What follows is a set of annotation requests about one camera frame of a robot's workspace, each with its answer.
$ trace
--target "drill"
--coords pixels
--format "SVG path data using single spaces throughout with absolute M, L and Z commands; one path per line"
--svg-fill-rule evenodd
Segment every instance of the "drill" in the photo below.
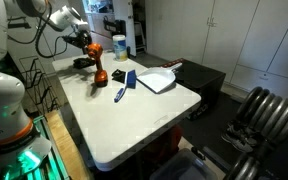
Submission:
M 101 63 L 101 55 L 103 53 L 103 48 L 100 44 L 92 43 L 87 46 L 88 56 L 90 61 L 95 62 L 97 71 L 95 73 L 94 82 L 97 87 L 105 87 L 107 85 L 107 73 L 103 70 Z

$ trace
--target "white dustpan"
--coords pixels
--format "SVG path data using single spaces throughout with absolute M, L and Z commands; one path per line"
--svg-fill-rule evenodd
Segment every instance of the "white dustpan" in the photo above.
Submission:
M 182 66 L 182 63 L 177 63 L 168 68 L 154 67 L 149 68 L 137 76 L 137 80 L 151 89 L 154 93 L 159 93 L 163 89 L 169 87 L 175 80 L 175 75 L 172 70 Z

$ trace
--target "floor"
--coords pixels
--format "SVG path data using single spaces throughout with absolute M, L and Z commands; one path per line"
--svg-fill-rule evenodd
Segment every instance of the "floor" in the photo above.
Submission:
M 112 49 L 112 40 L 108 39 L 106 37 L 97 35 L 92 33 L 93 42 L 100 43 L 104 50 L 111 50 Z M 139 53 L 136 57 L 131 58 L 132 60 L 146 66 L 146 67 L 153 67 L 158 66 L 161 64 L 164 64 L 165 60 L 154 57 L 145 53 Z M 80 133 L 79 127 L 77 123 L 74 121 L 74 115 L 72 114 L 72 110 L 70 109 L 70 106 L 68 104 L 67 98 L 64 94 L 64 91 L 60 85 L 60 82 L 58 81 L 56 76 L 52 76 L 48 78 L 48 82 L 52 85 L 53 93 L 57 97 L 58 104 L 61 106 L 61 115 L 63 117 L 63 120 L 73 138 L 75 143 L 78 145 L 82 156 L 84 157 L 86 164 L 89 167 L 94 166 L 92 159 L 90 158 L 89 151 L 86 147 L 86 144 L 83 142 L 83 137 Z M 245 93 L 241 91 L 237 91 L 234 88 L 231 88 L 230 86 L 224 85 L 222 88 L 223 92 L 226 92 L 232 96 L 235 96 L 237 99 L 240 97 L 245 97 Z M 23 100 L 23 106 L 24 108 L 28 109 L 29 111 L 33 112 L 36 110 L 34 104 L 32 104 L 31 99 L 29 97 L 29 94 L 27 93 L 24 100 Z M 180 149 L 181 148 L 188 148 L 190 149 L 193 145 L 187 141 L 184 137 L 182 137 L 181 142 L 179 144 Z M 217 174 L 218 179 L 223 179 L 225 176 L 224 172 L 218 168 L 212 161 L 209 159 L 206 159 L 205 163 Z

